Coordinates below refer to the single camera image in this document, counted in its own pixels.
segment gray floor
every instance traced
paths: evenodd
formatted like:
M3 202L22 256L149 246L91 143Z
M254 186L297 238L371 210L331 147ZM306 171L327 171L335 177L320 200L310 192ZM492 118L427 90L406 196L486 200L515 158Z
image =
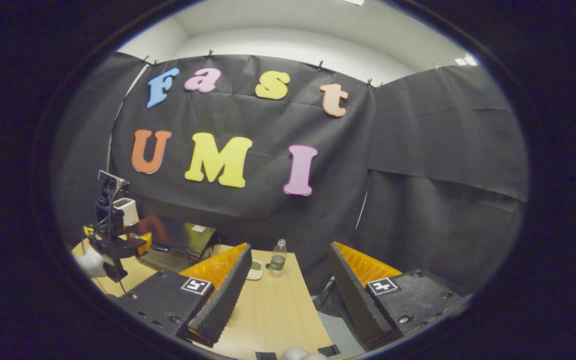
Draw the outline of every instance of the gray floor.
M317 314L328 333L330 341L339 349L339 354L331 356L329 359L340 360L365 353L341 317L326 315L322 312L317 312Z

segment foam letter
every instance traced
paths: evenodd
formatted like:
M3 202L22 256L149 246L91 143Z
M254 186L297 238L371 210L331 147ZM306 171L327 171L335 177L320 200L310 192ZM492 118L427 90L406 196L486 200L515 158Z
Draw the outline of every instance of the foam letter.
M348 93L341 89L340 84L327 84L319 87L324 92L324 110L336 117L342 117L346 114L345 107L339 107L341 99L347 99Z
M154 107L166 99L166 93L164 93L164 91L170 90L172 77L177 76L177 74L179 74L179 69L171 68L148 82L148 85L150 85L150 100L148 104L146 104L147 108Z
M134 132L134 146L132 147L132 166L135 170L144 174L152 174L160 169L162 166L162 159L164 157L164 149L166 149L166 141L170 139L172 133L170 131L160 130L155 132L155 153L150 162L144 161L144 150L146 150L146 141L151 137L150 130L137 130Z
M201 182L204 179L203 170L209 182L214 182L219 176L219 184L227 187L242 188L246 185L244 180L244 160L246 152L252 146L252 140L246 137L233 137L223 147L221 152L217 150L215 137L207 132L197 132L192 135L194 141L194 152L190 161L190 169L185 172L185 178Z
M218 68L201 68L195 71L194 75L196 76L188 79L183 87L190 91L211 92L217 88L215 83L219 80L222 72Z
M317 156L317 149L305 145L291 145L288 150L292 154L290 180L283 187L283 192L289 195L309 196L313 188L308 184L311 177L311 164Z
M290 75L279 71L266 71L259 77L259 84L254 87L254 93L259 98L281 99L288 94Z

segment white device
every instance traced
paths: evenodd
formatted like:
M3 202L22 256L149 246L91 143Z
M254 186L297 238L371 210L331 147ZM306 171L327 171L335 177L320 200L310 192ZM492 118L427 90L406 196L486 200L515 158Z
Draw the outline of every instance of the white device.
M112 203L112 207L123 210L123 226L132 226L139 221L137 215L137 203L132 198L120 198Z

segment pink letter i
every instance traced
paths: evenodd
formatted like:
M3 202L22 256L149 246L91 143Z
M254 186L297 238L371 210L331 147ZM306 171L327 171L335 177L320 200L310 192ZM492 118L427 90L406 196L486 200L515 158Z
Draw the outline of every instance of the pink letter i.
M308 180L317 149L306 145L291 145L288 151L292 154L292 168L290 180L283 187L283 192L289 195L309 196L313 193L313 188L308 184Z

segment ceiling light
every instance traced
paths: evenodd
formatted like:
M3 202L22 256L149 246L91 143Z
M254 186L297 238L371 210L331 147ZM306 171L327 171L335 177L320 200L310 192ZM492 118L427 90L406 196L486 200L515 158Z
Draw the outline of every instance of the ceiling light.
M343 0L346 3L350 3L352 5L356 5L358 7L361 7L362 4L365 2L365 0Z
M466 63L468 64L477 65L477 63L475 62L475 58L472 56L466 56L464 57L464 60L466 60Z

